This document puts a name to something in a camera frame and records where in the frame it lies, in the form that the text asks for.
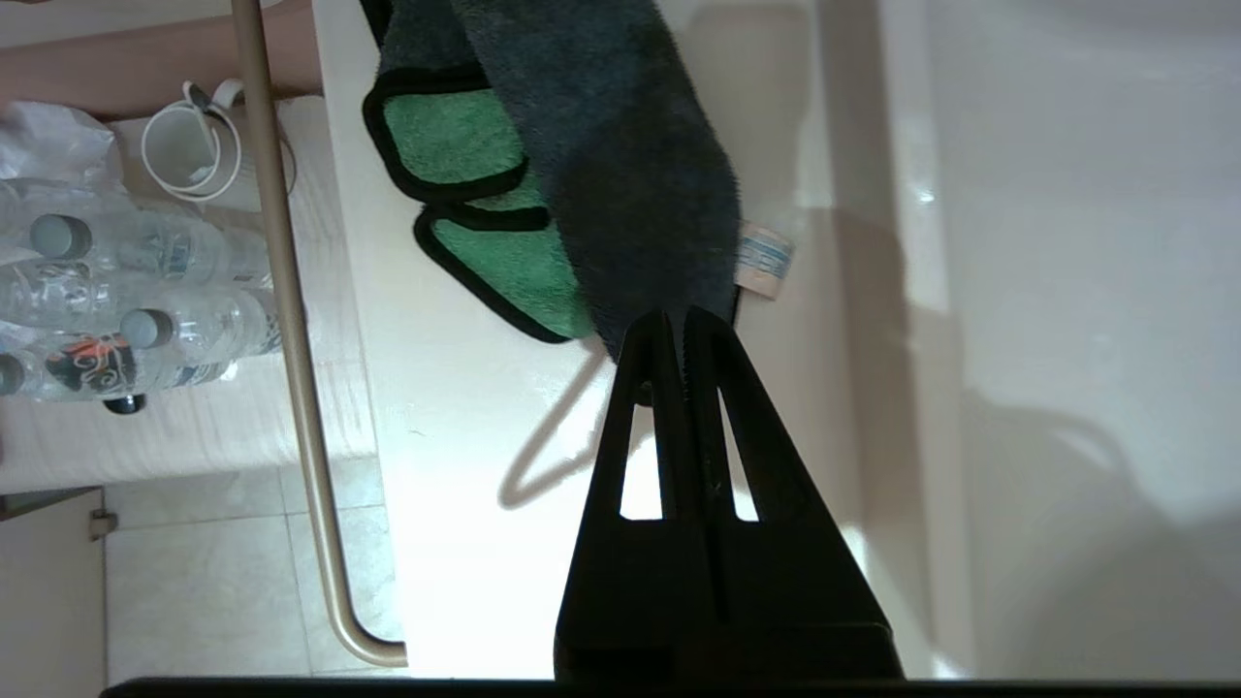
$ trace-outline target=metal rail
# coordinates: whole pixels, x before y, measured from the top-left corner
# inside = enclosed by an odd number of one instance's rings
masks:
[[[328,448],[323,438],[319,396],[315,392],[314,368],[310,363],[310,338],[307,334],[305,307],[302,302],[302,279],[298,271],[293,227],[289,222],[289,201],[285,194],[284,168],[272,102],[271,72],[259,0],[232,0],[233,26],[241,57],[241,77],[246,86],[246,108],[249,117],[251,140],[254,148],[254,169],[258,194],[263,206],[263,229],[267,251],[272,260],[272,278],[279,310],[280,334],[284,344],[284,365],[293,401],[293,422],[297,426],[302,472],[305,473],[307,502],[310,509],[310,533],[319,558],[328,621],[350,652],[362,661],[381,667],[403,667],[403,642],[380,640],[357,621],[349,594],[349,575],[340,544],[336,502],[331,493],[328,471]]]

